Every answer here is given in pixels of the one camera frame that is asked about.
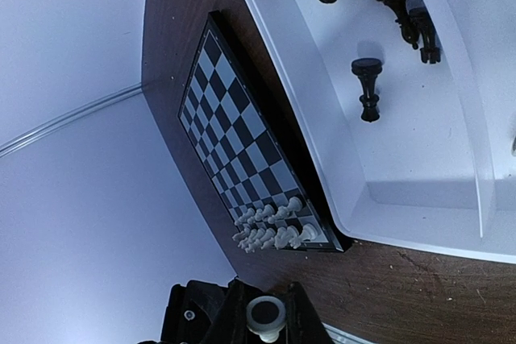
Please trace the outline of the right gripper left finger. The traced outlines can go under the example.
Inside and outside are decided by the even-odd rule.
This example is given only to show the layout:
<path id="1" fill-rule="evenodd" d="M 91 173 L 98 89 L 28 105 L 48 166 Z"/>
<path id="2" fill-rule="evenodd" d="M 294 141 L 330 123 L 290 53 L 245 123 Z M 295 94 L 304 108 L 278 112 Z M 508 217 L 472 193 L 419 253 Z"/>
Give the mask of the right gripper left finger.
<path id="1" fill-rule="evenodd" d="M 245 284 L 233 279 L 226 288 L 193 282 L 193 302 L 208 317 L 209 326 L 200 343 L 245 343 Z"/>

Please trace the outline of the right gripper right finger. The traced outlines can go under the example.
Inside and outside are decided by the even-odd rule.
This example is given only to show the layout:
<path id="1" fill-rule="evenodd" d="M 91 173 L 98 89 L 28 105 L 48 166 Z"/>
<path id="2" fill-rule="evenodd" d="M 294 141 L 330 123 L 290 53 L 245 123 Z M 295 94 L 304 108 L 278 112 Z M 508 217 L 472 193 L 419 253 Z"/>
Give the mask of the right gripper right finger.
<path id="1" fill-rule="evenodd" d="M 285 296 L 285 304 L 287 343 L 333 343 L 305 289 L 299 282 L 293 282 L 289 285 Z"/>

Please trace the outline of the white chess knight piece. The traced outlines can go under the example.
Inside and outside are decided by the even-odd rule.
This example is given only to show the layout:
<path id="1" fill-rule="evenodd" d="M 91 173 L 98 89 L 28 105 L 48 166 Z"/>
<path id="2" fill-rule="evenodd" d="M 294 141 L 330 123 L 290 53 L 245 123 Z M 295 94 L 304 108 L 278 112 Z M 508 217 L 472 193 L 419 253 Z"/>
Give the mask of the white chess knight piece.
<path id="1" fill-rule="evenodd" d="M 288 226 L 287 228 L 280 227 L 277 229 L 277 234 L 274 237 L 274 246 L 277 250 L 283 249 L 290 244 L 290 241 L 297 238 L 299 235 L 298 229 L 295 226 Z"/>

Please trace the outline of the white chess pawn piece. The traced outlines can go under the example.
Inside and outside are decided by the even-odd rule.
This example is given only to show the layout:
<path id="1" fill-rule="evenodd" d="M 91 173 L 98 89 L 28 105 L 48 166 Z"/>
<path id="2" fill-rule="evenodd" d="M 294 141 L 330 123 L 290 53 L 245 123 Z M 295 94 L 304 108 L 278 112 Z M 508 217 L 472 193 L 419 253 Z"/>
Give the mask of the white chess pawn piece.
<path id="1" fill-rule="evenodd" d="M 287 211 L 289 213 L 298 212 L 298 211 L 302 210 L 303 206 L 304 205 L 303 205 L 302 200 L 299 197 L 294 196 L 289 199 L 289 203 L 287 205 Z"/>

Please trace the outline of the black white chessboard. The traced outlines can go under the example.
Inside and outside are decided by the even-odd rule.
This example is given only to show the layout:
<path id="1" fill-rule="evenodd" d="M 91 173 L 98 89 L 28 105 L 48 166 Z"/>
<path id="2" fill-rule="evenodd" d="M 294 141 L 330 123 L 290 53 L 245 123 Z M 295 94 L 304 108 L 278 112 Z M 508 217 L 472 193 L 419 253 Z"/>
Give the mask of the black white chessboard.
<path id="1" fill-rule="evenodd" d="M 219 11 L 207 15 L 178 118 L 247 253 L 275 249 L 277 229 L 305 224 L 318 237 L 298 237 L 280 250 L 344 252 L 309 154 L 281 119 L 277 103 Z M 291 197 L 303 202 L 289 213 Z"/>

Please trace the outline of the black chess piece lone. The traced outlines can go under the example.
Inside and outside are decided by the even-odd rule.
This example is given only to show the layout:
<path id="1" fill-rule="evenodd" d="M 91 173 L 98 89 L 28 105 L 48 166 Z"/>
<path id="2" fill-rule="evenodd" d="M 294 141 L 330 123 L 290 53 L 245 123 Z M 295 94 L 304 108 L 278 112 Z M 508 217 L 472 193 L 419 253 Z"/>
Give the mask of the black chess piece lone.
<path id="1" fill-rule="evenodd" d="M 351 68 L 363 90 L 359 97 L 363 106 L 360 117 L 365 122 L 375 122 L 380 118 L 377 108 L 380 98 L 375 92 L 375 86 L 377 76 L 382 72 L 382 62 L 377 58 L 359 58 L 352 61 Z"/>

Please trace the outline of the white pawn in tray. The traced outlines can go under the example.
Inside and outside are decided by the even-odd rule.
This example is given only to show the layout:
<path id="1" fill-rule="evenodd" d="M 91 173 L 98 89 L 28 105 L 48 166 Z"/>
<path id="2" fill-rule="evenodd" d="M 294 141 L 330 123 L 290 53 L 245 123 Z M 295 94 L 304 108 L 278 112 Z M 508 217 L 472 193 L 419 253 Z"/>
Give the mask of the white pawn in tray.
<path id="1" fill-rule="evenodd" d="M 247 328 L 264 343 L 274 343 L 286 325 L 286 307 L 275 296 L 259 296 L 246 307 Z"/>

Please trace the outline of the white plastic tray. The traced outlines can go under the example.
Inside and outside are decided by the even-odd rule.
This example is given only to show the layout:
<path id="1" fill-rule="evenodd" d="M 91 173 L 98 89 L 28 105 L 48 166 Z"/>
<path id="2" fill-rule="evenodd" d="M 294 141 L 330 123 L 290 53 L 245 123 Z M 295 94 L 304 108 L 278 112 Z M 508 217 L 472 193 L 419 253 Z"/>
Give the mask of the white plastic tray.
<path id="1" fill-rule="evenodd" d="M 377 0 L 245 2 L 343 234 L 515 261 L 515 0 L 407 0 L 430 13 L 437 64 Z M 375 122 L 359 58 L 382 62 Z"/>

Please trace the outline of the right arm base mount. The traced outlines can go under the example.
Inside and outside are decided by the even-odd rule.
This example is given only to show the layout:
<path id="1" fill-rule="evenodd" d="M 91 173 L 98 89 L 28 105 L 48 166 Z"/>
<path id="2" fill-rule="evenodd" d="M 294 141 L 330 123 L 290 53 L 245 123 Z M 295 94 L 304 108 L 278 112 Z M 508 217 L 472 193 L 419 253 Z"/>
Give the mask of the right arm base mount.
<path id="1" fill-rule="evenodd" d="M 173 285 L 161 330 L 162 343 L 201 343 L 218 315 L 228 288 L 198 280 Z"/>

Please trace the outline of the left aluminium frame post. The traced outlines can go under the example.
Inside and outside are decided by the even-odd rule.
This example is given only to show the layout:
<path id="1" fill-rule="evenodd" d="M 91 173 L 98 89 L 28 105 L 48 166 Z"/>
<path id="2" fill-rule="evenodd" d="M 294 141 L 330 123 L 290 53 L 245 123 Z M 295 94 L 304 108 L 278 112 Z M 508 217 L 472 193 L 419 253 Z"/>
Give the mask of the left aluminium frame post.
<path id="1" fill-rule="evenodd" d="M 98 112 L 104 108 L 123 102 L 128 98 L 132 98 L 143 92 L 141 83 L 131 85 L 117 92 L 110 93 L 105 97 L 101 97 L 93 102 L 89 102 L 74 110 L 62 114 L 50 121 L 47 121 L 23 134 L 13 138 L 12 140 L 1 145 L 1 157 L 13 154 L 16 151 L 23 149 L 26 146 L 43 139 L 44 137 L 57 132 L 61 128 L 68 126 L 79 119 L 86 118 L 91 114 Z"/>

